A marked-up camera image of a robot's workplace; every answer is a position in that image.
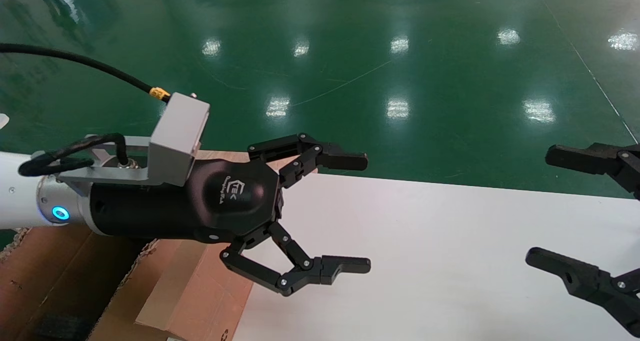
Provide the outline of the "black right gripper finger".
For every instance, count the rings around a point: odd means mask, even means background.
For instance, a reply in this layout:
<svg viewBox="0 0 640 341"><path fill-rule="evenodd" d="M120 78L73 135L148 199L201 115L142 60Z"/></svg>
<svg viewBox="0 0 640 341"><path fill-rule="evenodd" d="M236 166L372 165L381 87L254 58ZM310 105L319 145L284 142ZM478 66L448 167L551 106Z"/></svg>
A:
<svg viewBox="0 0 640 341"><path fill-rule="evenodd" d="M592 143L584 149L553 145L545 155L549 166L590 175L608 175L627 193L640 199L640 145Z"/></svg>
<svg viewBox="0 0 640 341"><path fill-rule="evenodd" d="M631 336L640 336L640 270L613 277L598 266L541 247L526 253L527 265L559 277L569 295L599 306Z"/></svg>

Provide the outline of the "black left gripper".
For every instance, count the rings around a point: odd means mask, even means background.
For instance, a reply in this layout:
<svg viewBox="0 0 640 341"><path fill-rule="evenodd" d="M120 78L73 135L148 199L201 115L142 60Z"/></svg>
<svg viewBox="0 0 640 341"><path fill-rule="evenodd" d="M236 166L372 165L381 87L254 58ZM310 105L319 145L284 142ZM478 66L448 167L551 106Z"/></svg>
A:
<svg viewBox="0 0 640 341"><path fill-rule="evenodd" d="M341 273L370 272L367 257L310 257L274 222L282 206L280 186L288 189L319 167L362 172L368 167L366 153L347 152L308 133L254 143L247 153L253 161L197 159L183 186L95 183L90 191L94 228L106 236L233 242L220 253L227 269L284 297L308 285L331 286ZM279 168L279 175L266 164L288 158L293 160ZM266 234L293 265L286 273L242 255L246 241L257 243L270 223Z"/></svg>

